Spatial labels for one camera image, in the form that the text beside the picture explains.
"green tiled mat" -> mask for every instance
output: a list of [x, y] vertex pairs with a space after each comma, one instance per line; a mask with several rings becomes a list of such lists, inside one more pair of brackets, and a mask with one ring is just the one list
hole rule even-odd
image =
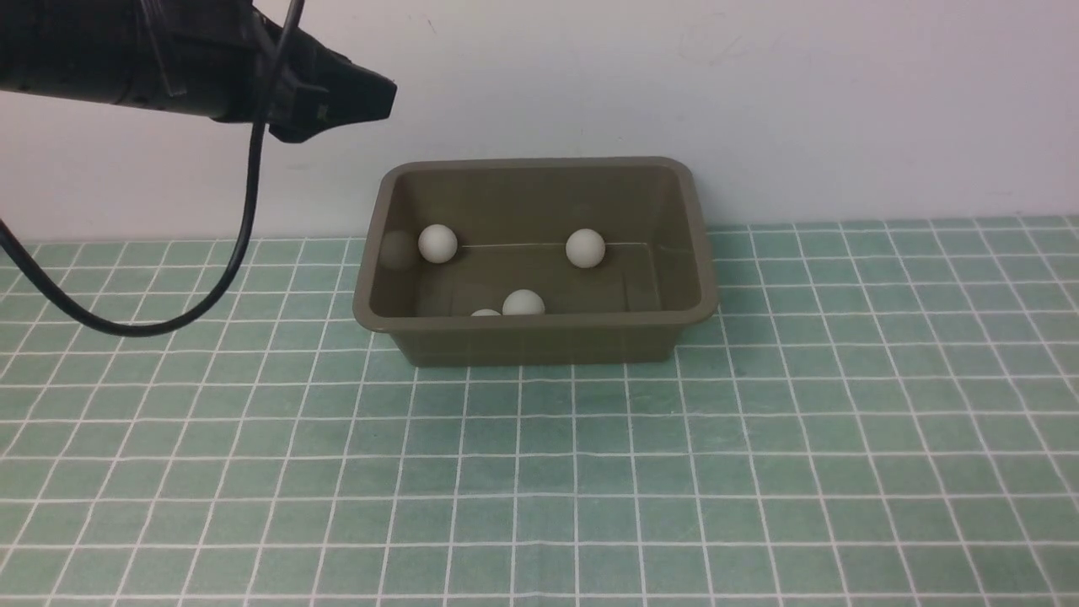
[[[736, 225], [653, 365], [421, 370], [361, 239], [263, 239], [170, 337], [0, 263], [0, 604], [1079, 605], [1079, 219]], [[231, 243], [49, 244], [110, 318]]]

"green square tile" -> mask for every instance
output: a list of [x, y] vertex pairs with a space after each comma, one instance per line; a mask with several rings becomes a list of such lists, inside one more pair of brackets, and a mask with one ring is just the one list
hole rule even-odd
[[162, 358], [154, 380], [162, 384], [200, 383], [209, 361], [208, 353], [169, 353]]
[[450, 592], [494, 594], [509, 592], [509, 547], [455, 547], [450, 564]]
[[848, 377], [892, 377], [896, 371], [888, 350], [874, 346], [837, 346], [843, 372]]
[[71, 554], [56, 592], [59, 594], [112, 594], [127, 567], [131, 550], [80, 548]]
[[[586, 419], [592, 422], [599, 418], [584, 418], [579, 422]], [[522, 454], [561, 454], [573, 451], [573, 423], [570, 419], [524, 418], [520, 425]]]
[[997, 354], [1011, 375], [1054, 375], [1056, 363], [1044, 346], [1001, 344]]
[[839, 561], [849, 592], [910, 592], [899, 551], [890, 546], [845, 546]]
[[90, 510], [87, 503], [39, 503], [19, 543], [73, 544]]
[[273, 334], [273, 350], [315, 350], [323, 340], [322, 323], [282, 321]]
[[900, 254], [943, 254], [933, 232], [897, 231], [891, 233], [891, 239]]
[[237, 456], [278, 456], [288, 452], [293, 423], [290, 420], [249, 419], [240, 427]]
[[855, 261], [865, 284], [906, 282], [906, 272], [898, 257], [864, 257]]
[[465, 423], [463, 453], [470, 455], [515, 453], [517, 425], [516, 419], [468, 419]]
[[194, 549], [139, 548], [131, 563], [124, 594], [174, 594], [183, 589]]
[[208, 503], [162, 502], [153, 507], [142, 536], [146, 543], [196, 544], [202, 537]]
[[441, 543], [450, 540], [453, 502], [439, 500], [407, 500], [398, 502], [394, 518], [394, 543]]
[[812, 288], [809, 286], [770, 286], [766, 289], [767, 308], [754, 312], [770, 312], [774, 315], [795, 315], [820, 313], [822, 307], [824, 308], [824, 312], [830, 312], [828, 309], [828, 305], [832, 300], [825, 294], [825, 291], [831, 292], [833, 289], [837, 288], [842, 289], [847, 287], [821, 286]]
[[776, 569], [786, 593], [838, 593], [839, 568], [830, 548], [777, 547]]
[[1064, 491], [1052, 461], [1040, 455], [997, 455], [994, 458], [1011, 494], [1052, 494]]
[[987, 346], [944, 346], [943, 349], [956, 377], [1002, 374], [993, 349]]
[[1013, 281], [1053, 279], [1052, 270], [1038, 257], [1001, 254], [997, 257], [997, 261], [1008, 279]]
[[161, 460], [121, 460], [117, 463], [101, 497], [121, 499], [152, 498], [165, 474], [165, 463]]
[[746, 434], [737, 418], [692, 417], [688, 423], [695, 453], [746, 451]]
[[320, 594], [378, 594], [382, 571], [382, 549], [330, 548], [326, 550]]
[[749, 417], [746, 433], [754, 452], [805, 453], [806, 442], [797, 417]]
[[248, 400], [254, 400], [251, 394], [252, 389], [247, 386], [206, 386], [199, 392], [191, 416], [243, 417]]
[[[520, 529], [518, 541], [537, 539], [572, 540], [573, 509], [563, 498], [522, 498], [519, 500]], [[565, 527], [569, 533], [552, 532], [551, 525]], [[514, 503], [510, 499], [466, 499], [457, 502], [453, 539], [457, 542], [510, 541], [514, 534]]]
[[765, 499], [768, 538], [774, 542], [829, 541], [829, 525], [817, 499]]
[[655, 542], [700, 541], [697, 501], [692, 498], [642, 498], [641, 539]]
[[884, 501], [830, 499], [828, 514], [835, 532], [835, 541], [887, 542], [894, 539]]
[[628, 457], [577, 456], [577, 492], [586, 495], [632, 494]]
[[[427, 461], [424, 460], [421, 464], [427, 466]], [[556, 474], [562, 477], [563, 470], [559, 466], [560, 461], [555, 458], [544, 458], [540, 465], [551, 466], [551, 470], [543, 470], [543, 466], [536, 465], [536, 470], [530, 470], [534, 474], [530, 474], [529, 482], [534, 483], [538, 486], [546, 486], [548, 483], [557, 482], [556, 479], [549, 477], [549, 474]], [[465, 495], [483, 495], [483, 494], [505, 494], [511, 493], [514, 491], [514, 478], [515, 478], [515, 465], [511, 458], [500, 458], [500, 457], [470, 457], [465, 458], [461, 464], [461, 483], [459, 491], [461, 494]], [[520, 488], [524, 491], [534, 491], [531, 487], [525, 488], [524, 483], [524, 463], [521, 463], [521, 484]]]
[[300, 420], [292, 437], [292, 457], [327, 457], [345, 453], [349, 425], [337, 420]]
[[761, 506], [755, 499], [704, 499], [700, 510], [709, 542], [764, 541]]
[[[270, 550], [263, 552], [270, 555]], [[199, 552], [187, 592], [238, 594], [247, 591], [255, 570], [256, 550], [204, 548]]]
[[50, 468], [45, 460], [0, 460], [0, 498], [37, 498]]
[[1038, 342], [1038, 334], [1026, 315], [982, 315], [982, 323], [992, 342]]
[[176, 454], [180, 457], [228, 456], [237, 428], [235, 422], [191, 422]]
[[1019, 395], [1007, 380], [962, 380], [959, 386], [973, 411], [1015, 412], [1023, 409]]
[[839, 367], [830, 347], [783, 348], [783, 358], [791, 377], [824, 378], [839, 375]]
[[461, 451], [460, 419], [416, 419], [409, 425], [408, 455], [456, 455]]
[[329, 501], [282, 501], [273, 509], [270, 528], [267, 530], [267, 541], [318, 543], [326, 536], [329, 523]]
[[702, 495], [752, 495], [755, 483], [750, 460], [741, 455], [706, 455], [695, 458]]
[[220, 460], [174, 460], [161, 496], [165, 498], [211, 498], [224, 467]]
[[634, 417], [632, 419], [633, 451], [647, 453], [682, 453], [686, 445], [685, 424], [677, 417]]
[[[355, 477], [355, 488], [349, 495], [393, 495], [396, 484], [396, 458], [380, 460], [354, 460], [345, 464], [345, 478]], [[468, 470], [469, 460], [463, 464], [463, 472]], [[406, 459], [401, 467], [400, 494], [407, 496], [445, 495], [453, 492], [457, 475], [457, 460], [452, 458]], [[462, 477], [462, 493], [465, 492]], [[342, 493], [345, 491], [342, 481]]]
[[641, 495], [693, 495], [688, 456], [638, 456], [637, 485]]
[[385, 594], [441, 594], [448, 550], [443, 548], [390, 549], [385, 565]]
[[577, 500], [581, 541], [637, 541], [637, 509], [631, 498]]
[[583, 546], [579, 549], [581, 592], [641, 592], [641, 556], [634, 547]]
[[969, 452], [982, 449], [978, 430], [968, 415], [932, 415], [918, 418], [930, 452]]
[[569, 415], [573, 406], [572, 392], [569, 382], [524, 384], [521, 386], [521, 415]]
[[516, 565], [514, 588], [518, 593], [573, 593], [574, 560], [571, 547], [522, 546], [517, 549]]
[[[767, 317], [730, 317], [723, 321], [726, 343], [733, 346], [763, 346], [776, 343], [771, 319]], [[713, 344], [722, 344], [722, 340]]]
[[97, 496], [111, 463], [101, 460], [59, 460], [45, 485], [45, 499], [91, 499]]
[[970, 547], [985, 592], [1046, 592], [1044, 578], [1027, 547]]
[[852, 410], [847, 389], [837, 381], [794, 381], [792, 383], [798, 410], [803, 414], [849, 412]]
[[896, 254], [887, 233], [844, 232], [843, 237], [850, 247], [850, 254], [853, 256]]
[[1027, 311], [1067, 312], [1071, 309], [1067, 291], [1058, 284], [1021, 282], [1013, 286]]
[[66, 560], [66, 551], [13, 549], [0, 571], [0, 593], [5, 596], [50, 594]]
[[[866, 294], [869, 294], [870, 302], [873, 305], [873, 312], [877, 314], [918, 313], [921, 311], [918, 299], [921, 298], [921, 301], [926, 302], [923, 289], [924, 287], [918, 287], [917, 293], [915, 293], [915, 289], [906, 284], [870, 285], [865, 287]], [[926, 303], [926, 309], [934, 311], [935, 308]]]
[[967, 541], [1023, 540], [1023, 530], [1005, 498], [955, 499], [952, 509]]
[[[1053, 430], [1062, 428], [1060, 423], [1063, 420], [1053, 419], [1052, 424], [1047, 424], [1041, 428], [1042, 434], [1048, 436], [1047, 431], [1052, 427]], [[1041, 451], [1041, 442], [1038, 440], [1038, 436], [1035, 433], [1034, 428], [1027, 420], [1026, 416], [1019, 415], [983, 415], [978, 416], [978, 428], [982, 432], [982, 437], [985, 439], [985, 446], [992, 452], [1032, 452]], [[1063, 425], [1063, 430], [1065, 437], [1069, 429], [1066, 423]], [[1054, 447], [1053, 442], [1049, 441], [1051, 449]]]
[[[873, 418], [864, 418], [869, 422]], [[815, 452], [864, 453], [858, 420], [847, 416], [807, 416], [803, 418], [809, 447]]]
[[862, 418], [862, 429], [869, 451], [921, 452], [921, 438], [914, 418], [909, 416], [873, 416]]
[[697, 547], [650, 546], [643, 549], [645, 591], [707, 593], [705, 554]]
[[1037, 252], [1023, 230], [995, 230], [983, 234], [989, 249], [997, 254]]
[[997, 494], [997, 483], [993, 461], [981, 455], [935, 456], [933, 461], [940, 471], [945, 492], [953, 495]]
[[836, 344], [880, 344], [872, 317], [829, 317], [828, 330]]
[[308, 594], [315, 585], [319, 550], [316, 548], [268, 548], [255, 572], [252, 592]]
[[406, 422], [361, 419], [352, 425], [349, 455], [398, 455], [405, 443]]
[[[816, 317], [773, 317], [776, 323], [776, 332], [779, 334], [779, 343], [784, 345], [800, 344], [828, 344], [828, 331], [823, 320]], [[770, 321], [763, 321], [768, 326], [765, 332], [770, 331]]]
[[573, 492], [572, 457], [522, 457], [519, 467], [518, 488], [523, 493]]
[[352, 417], [353, 412], [356, 411], [358, 397], [358, 384], [311, 386], [304, 398], [303, 411], [300, 415], [308, 418]]
[[[222, 498], [273, 497], [282, 466], [282, 460], [274, 459], [230, 463], [220, 495]], [[295, 492], [300, 487], [310, 489], [309, 486], [292, 480], [288, 484], [283, 484], [282, 495], [288, 495], [286, 491]]]
[[925, 456], [877, 456], [874, 463], [887, 495], [940, 493], [932, 466]]
[[269, 516], [268, 501], [218, 501], [214, 505], [204, 543], [259, 543], [262, 541], [262, 532]]
[[57, 456], [64, 452], [68, 439], [74, 431], [74, 424], [46, 422], [27, 424], [18, 434], [8, 455], [21, 457]]
[[903, 549], [917, 592], [979, 592], [966, 553], [954, 546], [914, 546]]
[[1035, 549], [1044, 564], [1046, 575], [1056, 592], [1079, 591], [1075, 572], [1079, 570], [1079, 550], [1075, 546], [1042, 546]]
[[738, 397], [745, 414], [794, 413], [795, 411], [790, 384], [787, 382], [739, 382]]
[[809, 458], [803, 456], [754, 456], [754, 469], [763, 495], [816, 494]]
[[221, 337], [219, 350], [265, 350], [272, 334], [271, 322], [230, 325]]

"black power cord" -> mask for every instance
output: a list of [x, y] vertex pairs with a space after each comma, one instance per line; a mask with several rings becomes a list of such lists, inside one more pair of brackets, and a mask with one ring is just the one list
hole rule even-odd
[[247, 149], [247, 189], [244, 194], [244, 213], [240, 223], [240, 234], [236, 236], [236, 244], [232, 249], [232, 256], [224, 266], [224, 273], [214, 285], [214, 288], [206, 293], [206, 296], [193, 308], [183, 313], [175, 319], [151, 325], [122, 325], [112, 322], [79, 305], [68, 293], [55, 282], [49, 274], [41, 268], [41, 265], [33, 260], [33, 257], [25, 246], [11, 232], [3, 219], [0, 219], [0, 247], [11, 257], [15, 265], [33, 282], [33, 286], [52, 301], [65, 315], [71, 317], [83, 326], [119, 337], [153, 337], [165, 335], [178, 329], [185, 328], [199, 320], [210, 308], [220, 301], [221, 296], [232, 285], [240, 266], [247, 253], [247, 246], [251, 240], [251, 227], [255, 225], [255, 208], [259, 197], [259, 173], [262, 165], [262, 141], [265, 138], [267, 119], [272, 109], [274, 88], [281, 78], [282, 69], [288, 57], [289, 42], [300, 25], [300, 16], [303, 13], [304, 0], [291, 0], [288, 5], [288, 16], [282, 26], [281, 37], [274, 51], [270, 70], [265, 74], [262, 83], [262, 91], [258, 97], [255, 116], [251, 120], [251, 137]]

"white wall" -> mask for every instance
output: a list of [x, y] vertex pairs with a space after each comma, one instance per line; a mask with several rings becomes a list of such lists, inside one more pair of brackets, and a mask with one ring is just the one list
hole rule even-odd
[[[386, 122], [269, 144], [262, 234], [364, 233], [392, 166], [481, 156], [671, 155], [712, 221], [1079, 209], [1076, 0], [308, 6], [400, 91]], [[25, 237], [234, 233], [244, 126], [0, 94], [0, 137]]]

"grid pattern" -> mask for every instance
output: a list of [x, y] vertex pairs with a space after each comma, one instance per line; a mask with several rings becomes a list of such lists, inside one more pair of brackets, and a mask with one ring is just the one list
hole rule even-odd
[[[738, 225], [648, 365], [414, 370], [361, 239], [262, 239], [175, 335], [0, 264], [0, 604], [1079, 604], [1079, 218]], [[164, 319], [228, 242], [47, 244]]]

